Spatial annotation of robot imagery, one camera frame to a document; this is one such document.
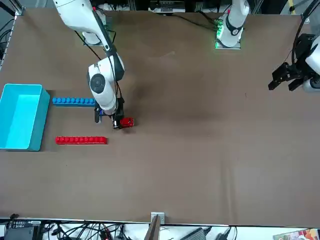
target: blue lego brick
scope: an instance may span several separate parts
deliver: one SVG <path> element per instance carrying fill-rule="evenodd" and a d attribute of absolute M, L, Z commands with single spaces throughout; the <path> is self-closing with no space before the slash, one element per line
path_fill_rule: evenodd
<path fill-rule="evenodd" d="M 52 103 L 58 107 L 95 107 L 94 98 L 83 97 L 53 97 Z"/>

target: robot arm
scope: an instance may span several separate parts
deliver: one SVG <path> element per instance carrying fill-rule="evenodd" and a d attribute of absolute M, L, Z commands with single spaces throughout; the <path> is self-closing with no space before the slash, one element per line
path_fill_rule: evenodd
<path fill-rule="evenodd" d="M 123 78 L 125 68 L 116 47 L 89 0 L 54 0 L 54 4 L 66 26 L 78 32 L 95 34 L 102 42 L 106 58 L 89 66 L 87 81 L 98 105 L 97 114 L 100 116 L 102 111 L 103 115 L 110 116 L 113 127 L 118 128 L 124 117 L 124 101 L 122 97 L 117 98 L 114 91 L 117 91 L 116 82 Z"/>
<path fill-rule="evenodd" d="M 226 48 L 234 47 L 240 40 L 250 7 L 247 0 L 232 0 L 229 14 L 222 16 L 223 27 L 217 40 Z"/>
<path fill-rule="evenodd" d="M 300 85 L 306 92 L 320 91 L 320 36 L 301 34 L 294 52 L 296 61 L 292 65 L 284 62 L 272 73 L 269 90 L 292 81 L 288 86 L 290 91 Z"/>

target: brown table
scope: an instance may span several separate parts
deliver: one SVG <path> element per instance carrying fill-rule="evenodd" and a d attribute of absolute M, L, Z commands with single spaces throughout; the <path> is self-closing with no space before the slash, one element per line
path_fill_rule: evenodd
<path fill-rule="evenodd" d="M 248 16 L 242 50 L 214 50 L 214 33 L 183 19 L 114 13 L 136 126 L 117 131 L 108 119 L 96 125 L 92 109 L 50 105 L 40 152 L 0 152 L 0 215 L 148 222 L 155 211 L 175 224 L 318 227 L 320 96 L 268 91 L 299 23 Z M 27 9 L 0 88 L 39 83 L 51 96 L 89 97 L 96 61 L 55 9 Z M 57 146 L 59 135 L 109 145 Z"/>

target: red block row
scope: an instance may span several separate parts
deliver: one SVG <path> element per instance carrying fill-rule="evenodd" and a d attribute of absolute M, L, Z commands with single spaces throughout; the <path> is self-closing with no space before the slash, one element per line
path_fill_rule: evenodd
<path fill-rule="evenodd" d="M 104 136 L 57 136 L 55 143 L 58 145 L 97 145 L 108 144 Z"/>

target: plastic bin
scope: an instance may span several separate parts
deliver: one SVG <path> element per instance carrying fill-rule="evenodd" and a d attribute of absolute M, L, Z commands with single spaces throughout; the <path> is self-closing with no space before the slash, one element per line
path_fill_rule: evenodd
<path fill-rule="evenodd" d="M 39 151 L 49 102 L 40 84 L 6 84 L 0 99 L 0 149 Z"/>

